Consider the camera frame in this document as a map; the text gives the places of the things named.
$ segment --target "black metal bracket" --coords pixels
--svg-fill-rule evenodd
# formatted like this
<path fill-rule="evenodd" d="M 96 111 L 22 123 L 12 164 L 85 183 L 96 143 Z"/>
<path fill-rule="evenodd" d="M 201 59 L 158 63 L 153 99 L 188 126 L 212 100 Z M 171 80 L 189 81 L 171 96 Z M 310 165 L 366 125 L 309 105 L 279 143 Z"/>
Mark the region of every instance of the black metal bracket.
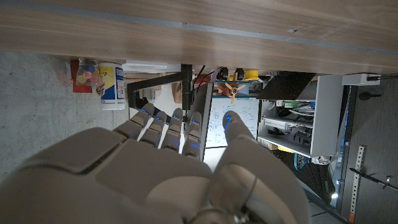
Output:
<path fill-rule="evenodd" d="M 137 94 L 138 90 L 150 88 L 158 85 L 166 85 L 175 82 L 182 82 L 182 109 L 189 110 L 191 107 L 191 88 L 192 88 L 192 65 L 181 65 L 181 72 L 172 75 L 166 75 L 159 78 L 151 78 L 139 82 L 127 84 L 127 100 L 130 108 L 142 108 L 142 101 Z"/>

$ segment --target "black knob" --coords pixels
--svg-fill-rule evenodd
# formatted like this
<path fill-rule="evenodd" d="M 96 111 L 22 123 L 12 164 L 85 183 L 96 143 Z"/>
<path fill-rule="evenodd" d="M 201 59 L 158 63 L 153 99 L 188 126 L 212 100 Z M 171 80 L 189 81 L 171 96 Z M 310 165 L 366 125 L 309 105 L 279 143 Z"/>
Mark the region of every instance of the black knob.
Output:
<path fill-rule="evenodd" d="M 218 80 L 227 80 L 228 79 L 228 68 L 221 68 L 220 72 L 217 75 Z"/>
<path fill-rule="evenodd" d="M 237 80 L 243 80 L 243 78 L 244 78 L 244 71 L 243 71 L 242 68 L 237 68 L 236 71 L 235 71 L 235 73 L 236 73 L 236 79 L 237 79 Z"/>
<path fill-rule="evenodd" d="M 359 99 L 360 100 L 368 100 L 372 97 L 380 97 L 380 96 L 381 96 L 380 94 L 371 94 L 369 92 L 363 92 L 363 93 L 359 94 Z"/>

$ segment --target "black cable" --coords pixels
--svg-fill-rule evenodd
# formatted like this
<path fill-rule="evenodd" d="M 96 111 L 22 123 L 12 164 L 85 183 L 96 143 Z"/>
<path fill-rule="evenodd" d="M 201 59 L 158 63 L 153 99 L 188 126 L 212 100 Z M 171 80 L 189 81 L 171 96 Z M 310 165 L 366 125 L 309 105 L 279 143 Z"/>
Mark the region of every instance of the black cable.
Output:
<path fill-rule="evenodd" d="M 366 80 L 367 81 L 378 81 L 378 80 L 398 78 L 398 75 L 392 75 L 392 74 L 396 74 L 396 73 L 386 74 L 387 76 L 384 76 L 384 77 L 367 77 Z"/>
<path fill-rule="evenodd" d="M 200 85 L 203 83 L 203 81 L 204 81 L 205 79 L 207 79 L 207 77 L 209 77 L 209 75 L 213 74 L 215 71 L 217 71 L 217 70 L 214 70 L 214 71 L 210 72 L 204 79 L 202 79 L 202 80 L 200 81 L 199 86 L 198 86 L 198 88 L 197 88 L 197 93 L 198 93 L 199 87 L 200 87 Z"/>
<path fill-rule="evenodd" d="M 193 94 L 194 91 L 195 91 L 195 89 L 194 89 L 194 87 L 195 87 L 195 82 L 197 82 L 199 76 L 201 75 L 201 73 L 203 72 L 203 69 L 205 69 L 205 67 L 206 67 L 206 65 L 202 66 L 202 68 L 201 68 L 201 70 L 200 70 L 198 76 L 192 81 L 192 92 L 191 92 L 191 94 L 192 94 L 192 97 L 191 97 L 192 102 L 191 102 L 191 103 L 193 103 L 193 101 L 195 100 L 195 94 Z"/>

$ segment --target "robot finger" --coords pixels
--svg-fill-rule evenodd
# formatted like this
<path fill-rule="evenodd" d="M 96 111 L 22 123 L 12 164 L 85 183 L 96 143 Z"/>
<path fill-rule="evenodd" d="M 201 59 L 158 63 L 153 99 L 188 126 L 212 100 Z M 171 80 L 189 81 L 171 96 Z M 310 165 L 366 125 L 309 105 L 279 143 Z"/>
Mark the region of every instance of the robot finger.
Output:
<path fill-rule="evenodd" d="M 183 111 L 181 108 L 174 110 L 172 119 L 170 120 L 170 126 L 166 132 L 161 148 L 171 149 L 178 153 L 180 149 L 182 116 Z"/>
<path fill-rule="evenodd" d="M 182 148 L 183 155 L 191 156 L 200 160 L 200 132 L 201 115 L 199 112 L 195 112 L 191 117 L 188 134 Z"/>
<path fill-rule="evenodd" d="M 162 137 L 162 130 L 166 121 L 166 117 L 167 115 L 163 111 L 158 112 L 152 124 L 150 124 L 149 128 L 141 137 L 140 141 L 148 142 L 154 147 L 157 147 L 159 145 L 160 138 Z"/>
<path fill-rule="evenodd" d="M 147 103 L 138 113 L 134 115 L 129 121 L 121 124 L 114 131 L 125 135 L 128 138 L 137 140 L 140 132 L 147 125 L 149 118 L 154 113 L 154 105 L 152 103 Z"/>
<path fill-rule="evenodd" d="M 228 145 L 237 138 L 245 138 L 257 142 L 248 127 L 234 111 L 228 111 L 224 114 L 223 127 Z"/>

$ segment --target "whiteboard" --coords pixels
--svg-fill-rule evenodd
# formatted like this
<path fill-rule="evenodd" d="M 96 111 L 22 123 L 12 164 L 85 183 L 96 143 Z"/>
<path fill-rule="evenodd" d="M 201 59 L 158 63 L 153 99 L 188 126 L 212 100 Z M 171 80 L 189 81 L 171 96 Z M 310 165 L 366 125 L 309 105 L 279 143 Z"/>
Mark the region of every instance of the whiteboard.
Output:
<path fill-rule="evenodd" d="M 257 138 L 259 100 L 255 98 L 235 99 L 235 104 L 232 105 L 230 98 L 213 98 L 206 147 L 227 146 L 224 135 L 223 116 L 229 110 L 235 111 L 249 128 L 254 138 Z"/>

